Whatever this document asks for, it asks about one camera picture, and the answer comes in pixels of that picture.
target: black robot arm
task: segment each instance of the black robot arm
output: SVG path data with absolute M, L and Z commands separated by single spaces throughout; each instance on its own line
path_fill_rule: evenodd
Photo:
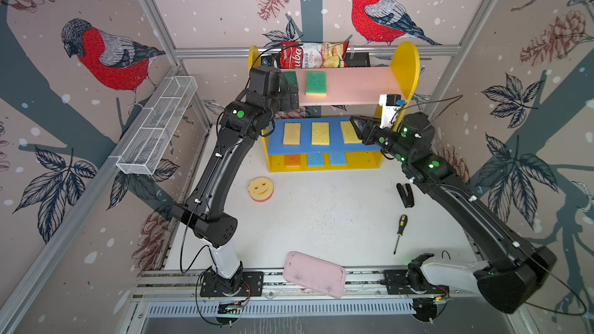
M 217 143 L 198 185 L 183 208 L 174 206 L 171 215 L 215 248 L 225 245 L 237 229 L 237 219 L 224 212 L 235 174 L 262 130 L 271 122 L 274 126 L 274 115 L 299 107 L 298 93 L 280 70 L 270 66 L 252 68 L 249 88 L 222 112 Z
M 524 303 L 547 276 L 535 261 L 551 269 L 556 256 L 546 247 L 535 249 L 473 195 L 469 186 L 441 156 L 430 151 L 435 129 L 424 113 L 404 117 L 396 131 L 381 129 L 373 118 L 352 116 L 351 123 L 365 145 L 402 163 L 402 170 L 421 191 L 448 211 L 476 241 L 489 267 L 474 272 L 485 299 L 511 313 Z

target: wire mesh basket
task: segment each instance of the wire mesh basket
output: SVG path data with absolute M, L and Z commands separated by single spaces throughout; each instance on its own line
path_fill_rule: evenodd
M 125 174 L 154 174 L 197 89 L 191 76 L 174 76 L 164 82 L 168 83 L 165 91 L 116 164 Z

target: pink shelf board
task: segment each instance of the pink shelf board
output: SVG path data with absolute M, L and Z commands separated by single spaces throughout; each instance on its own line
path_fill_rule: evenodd
M 343 69 L 285 69 L 295 71 L 300 106 L 371 105 L 380 94 L 400 94 L 402 89 L 389 67 L 346 67 Z M 306 96 L 308 72 L 325 72 L 325 97 Z

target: sponge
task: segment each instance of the sponge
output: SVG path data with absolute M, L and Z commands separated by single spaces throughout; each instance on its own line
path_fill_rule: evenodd
M 355 128 L 351 122 L 340 122 L 340 128 L 342 129 L 342 138 L 345 143 L 361 143 L 361 140 L 357 138 Z
M 301 155 L 285 155 L 285 167 L 286 168 L 301 167 Z
M 307 73 L 307 88 L 305 90 L 307 96 L 326 96 L 326 72 L 308 72 Z
M 330 153 L 330 165 L 344 166 L 346 165 L 346 155 L 344 152 L 331 152 Z
M 286 122 L 285 136 L 283 137 L 283 145 L 299 146 L 301 143 L 301 123 L 300 122 Z
M 289 84 L 289 86 L 292 85 L 297 85 L 297 74 L 295 73 L 295 71 L 287 71 L 284 72 L 283 75 L 285 75 L 285 77 L 287 78 L 287 83 Z
M 311 123 L 311 144 L 330 145 L 330 124 L 328 122 Z
M 307 154 L 307 166 L 312 167 L 323 167 L 324 166 L 324 154 L 321 152 L 312 152 Z

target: cassava chips bag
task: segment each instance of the cassava chips bag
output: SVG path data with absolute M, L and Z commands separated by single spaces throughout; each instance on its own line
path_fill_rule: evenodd
M 300 44 L 296 41 L 283 41 L 282 47 Z M 299 47 L 286 48 L 280 57 L 282 69 L 320 69 L 345 67 L 346 43 L 302 43 Z

